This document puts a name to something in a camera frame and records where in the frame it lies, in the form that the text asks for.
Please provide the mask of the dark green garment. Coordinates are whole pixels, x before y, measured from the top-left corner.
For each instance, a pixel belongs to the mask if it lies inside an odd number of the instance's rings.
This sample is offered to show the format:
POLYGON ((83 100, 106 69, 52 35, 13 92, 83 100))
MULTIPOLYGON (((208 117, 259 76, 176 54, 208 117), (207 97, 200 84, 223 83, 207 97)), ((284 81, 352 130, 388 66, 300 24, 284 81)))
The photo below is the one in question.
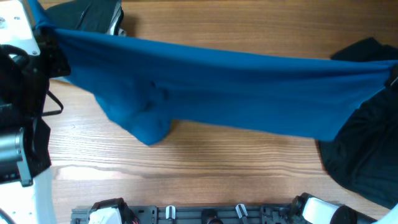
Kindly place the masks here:
POLYGON ((384 83, 397 64, 397 49, 371 37, 331 58, 391 66, 373 76, 336 73, 315 85, 335 104, 353 110, 333 141, 318 143, 326 170, 342 187, 392 208, 397 204, 397 89, 384 83))

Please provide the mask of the blue polo shirt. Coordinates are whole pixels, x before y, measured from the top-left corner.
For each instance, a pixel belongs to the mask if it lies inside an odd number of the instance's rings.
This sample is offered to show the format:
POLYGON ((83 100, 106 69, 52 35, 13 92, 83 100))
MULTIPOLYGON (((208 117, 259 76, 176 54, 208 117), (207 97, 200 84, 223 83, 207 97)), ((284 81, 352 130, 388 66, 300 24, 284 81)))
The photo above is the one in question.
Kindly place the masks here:
POLYGON ((347 62, 203 49, 59 28, 37 1, 37 26, 53 34, 69 81, 146 145, 175 119, 333 139, 381 91, 395 60, 347 62))

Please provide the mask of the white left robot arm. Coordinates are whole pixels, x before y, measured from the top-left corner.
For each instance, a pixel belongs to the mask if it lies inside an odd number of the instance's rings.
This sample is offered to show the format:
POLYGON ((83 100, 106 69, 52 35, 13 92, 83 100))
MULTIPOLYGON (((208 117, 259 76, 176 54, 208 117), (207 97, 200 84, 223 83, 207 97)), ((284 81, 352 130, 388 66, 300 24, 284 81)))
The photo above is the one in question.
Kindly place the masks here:
POLYGON ((24 1, 1 2, 1 222, 55 223, 45 99, 69 64, 24 1))

